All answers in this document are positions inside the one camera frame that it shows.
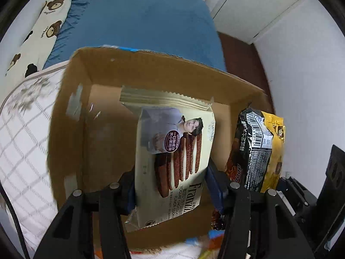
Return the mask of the black yellow biscuit pack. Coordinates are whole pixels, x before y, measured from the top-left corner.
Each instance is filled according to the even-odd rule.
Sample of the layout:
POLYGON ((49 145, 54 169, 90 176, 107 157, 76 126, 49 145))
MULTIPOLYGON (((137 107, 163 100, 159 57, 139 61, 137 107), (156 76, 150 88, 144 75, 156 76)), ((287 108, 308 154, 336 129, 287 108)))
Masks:
POLYGON ((253 192, 275 189, 284 157, 284 119, 246 108, 237 118, 226 174, 253 192))

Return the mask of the cream Franzzi cookie pack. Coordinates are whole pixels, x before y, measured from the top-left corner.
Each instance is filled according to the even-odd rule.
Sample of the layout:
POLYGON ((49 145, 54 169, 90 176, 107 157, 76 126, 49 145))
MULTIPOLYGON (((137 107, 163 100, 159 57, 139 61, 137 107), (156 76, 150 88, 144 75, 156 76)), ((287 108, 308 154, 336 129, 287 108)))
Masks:
POLYGON ((199 205, 216 121, 210 103, 173 92, 123 87, 120 102, 138 117, 134 232, 199 205))

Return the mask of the cardboard milk box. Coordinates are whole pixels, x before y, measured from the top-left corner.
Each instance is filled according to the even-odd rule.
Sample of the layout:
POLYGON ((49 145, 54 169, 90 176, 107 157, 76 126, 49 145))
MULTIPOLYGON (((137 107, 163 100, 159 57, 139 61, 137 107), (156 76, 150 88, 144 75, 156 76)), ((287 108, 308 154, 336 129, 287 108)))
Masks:
POLYGON ((216 120, 211 158, 220 170, 240 111, 248 106, 273 111, 261 88, 200 63, 110 47, 78 49, 64 72, 50 121, 47 163, 58 207, 74 189, 101 190, 133 168, 139 118, 120 103, 124 86, 211 101, 216 120))

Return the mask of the bear print long pillow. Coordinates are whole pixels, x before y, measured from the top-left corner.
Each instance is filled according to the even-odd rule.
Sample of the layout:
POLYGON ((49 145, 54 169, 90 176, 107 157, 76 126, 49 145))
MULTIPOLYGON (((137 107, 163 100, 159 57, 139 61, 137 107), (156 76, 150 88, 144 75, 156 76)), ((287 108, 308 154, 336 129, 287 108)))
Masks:
POLYGON ((41 71, 52 52, 67 17, 71 0, 47 0, 19 52, 13 56, 5 74, 5 84, 17 84, 41 71))

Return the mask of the blue bed sheet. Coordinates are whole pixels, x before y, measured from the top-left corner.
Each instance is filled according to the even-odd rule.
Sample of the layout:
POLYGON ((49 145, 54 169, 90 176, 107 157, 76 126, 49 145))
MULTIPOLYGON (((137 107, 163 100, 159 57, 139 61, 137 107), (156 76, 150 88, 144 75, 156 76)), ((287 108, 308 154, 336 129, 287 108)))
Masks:
POLYGON ((44 67, 68 60, 79 48, 100 46, 149 50, 226 70, 203 0, 71 0, 44 67))

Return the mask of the white door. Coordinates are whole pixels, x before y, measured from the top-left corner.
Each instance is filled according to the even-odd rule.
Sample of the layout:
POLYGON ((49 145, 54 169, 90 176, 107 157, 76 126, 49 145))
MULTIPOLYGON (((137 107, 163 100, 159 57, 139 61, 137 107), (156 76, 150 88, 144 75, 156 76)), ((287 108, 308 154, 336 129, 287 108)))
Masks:
POLYGON ((211 12, 216 30, 251 44, 299 0, 219 0, 211 12))

